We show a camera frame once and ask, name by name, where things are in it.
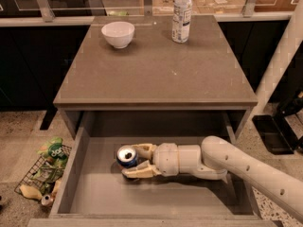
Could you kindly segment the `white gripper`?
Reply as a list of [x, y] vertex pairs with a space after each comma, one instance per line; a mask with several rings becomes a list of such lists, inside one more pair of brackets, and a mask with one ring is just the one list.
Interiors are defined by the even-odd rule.
[[178, 147], [174, 143], [156, 146], [151, 143], [135, 144], [133, 148], [139, 157], [148, 159], [138, 166], [123, 168], [122, 174], [130, 179], [146, 179], [163, 175], [176, 176], [179, 173]]

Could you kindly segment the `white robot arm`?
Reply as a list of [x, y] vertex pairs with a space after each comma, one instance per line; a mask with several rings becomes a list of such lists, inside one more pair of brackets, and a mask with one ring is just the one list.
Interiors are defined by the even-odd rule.
[[303, 219], [303, 182], [264, 164], [217, 136], [207, 136], [200, 146], [174, 143], [135, 144], [120, 147], [116, 160], [128, 179], [192, 175], [204, 180], [221, 180], [229, 172]]

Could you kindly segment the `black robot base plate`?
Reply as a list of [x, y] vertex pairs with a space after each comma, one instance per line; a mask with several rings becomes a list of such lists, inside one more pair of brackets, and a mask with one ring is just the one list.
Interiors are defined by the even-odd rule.
[[255, 115], [252, 121], [269, 152], [294, 154], [296, 150], [302, 150], [303, 138], [294, 133], [282, 115]]

